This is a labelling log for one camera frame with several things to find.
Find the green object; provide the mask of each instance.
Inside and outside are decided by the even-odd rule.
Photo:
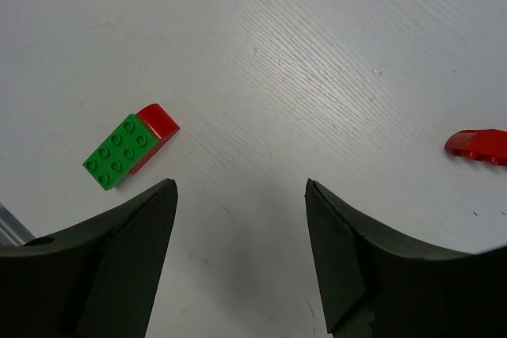
[[[130,114],[83,162],[83,166],[104,190],[109,190],[116,186],[157,142],[153,132],[135,114]]]

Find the hole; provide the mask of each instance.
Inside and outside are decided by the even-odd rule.
[[[145,136],[140,135],[137,138],[135,138],[135,142],[137,142],[139,146],[145,146],[146,143],[148,142],[148,139],[146,139]]]
[[[107,158],[109,156],[109,150],[107,148],[99,148],[98,149],[98,155],[101,157],[101,158]]]
[[[98,177],[98,182],[102,185],[107,185],[109,183],[109,176],[107,174],[101,174]]]
[[[130,148],[127,148],[126,150],[124,150],[124,157],[127,158],[128,160],[130,160],[134,156],[135,156],[134,150],[132,150]]]
[[[115,146],[121,144],[121,136],[119,136],[119,135],[111,136],[111,143]]]
[[[32,241],[29,241],[25,247],[33,247],[35,245],[48,245],[55,241],[53,237],[38,237],[37,239],[34,239]]]
[[[115,161],[115,162],[111,163],[111,170],[113,172],[118,172],[120,169],[121,169],[121,163],[120,162]]]
[[[95,160],[87,161],[85,164],[85,167],[90,171],[93,172],[97,168],[97,162]]]
[[[135,130],[135,125],[133,124],[133,122],[125,122],[124,129],[126,132],[132,132]]]

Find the red curved lego piece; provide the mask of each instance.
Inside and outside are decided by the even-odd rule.
[[[176,132],[180,130],[180,126],[164,111],[158,103],[150,104],[143,108],[137,114],[137,117],[146,124],[147,127],[159,139],[157,144],[140,160],[137,165],[132,168],[130,174],[136,174],[144,164],[150,160],[154,154],[162,148],[166,142],[171,139]]]
[[[445,149],[454,156],[495,165],[507,165],[507,132],[500,130],[464,130],[445,143]]]

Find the wood grain texture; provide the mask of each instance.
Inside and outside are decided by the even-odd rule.
[[[0,7],[0,200],[17,218],[47,234],[178,182],[149,337],[326,336],[308,177],[424,241],[507,241],[505,170],[443,151],[464,128],[507,129],[506,0]],[[103,192],[80,163],[152,102],[181,133]]]

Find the lego stud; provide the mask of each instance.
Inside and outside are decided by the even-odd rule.
[[[114,161],[111,163],[111,170],[113,172],[118,172],[119,170],[121,170],[121,168],[122,168],[121,162]]]
[[[101,174],[99,177],[98,177],[98,182],[102,185],[102,186],[106,186],[108,183],[109,183],[109,176],[107,174]]]
[[[135,138],[135,142],[137,142],[138,146],[145,146],[148,142],[148,139],[146,139],[146,136],[139,135],[137,138]]]
[[[101,157],[101,158],[108,158],[109,157],[109,150],[107,148],[99,148],[98,149],[98,155]]]
[[[88,160],[85,164],[85,167],[90,171],[93,172],[95,169],[97,169],[97,162],[95,160]]]
[[[127,121],[124,123],[124,130],[126,132],[132,132],[135,130],[135,125],[133,124],[133,122]]]
[[[126,150],[124,150],[124,157],[127,160],[131,160],[132,158],[134,158],[134,156],[135,156],[135,152],[132,148],[127,148]]]
[[[119,136],[119,135],[111,135],[111,143],[114,146],[119,146],[121,144],[121,136]]]

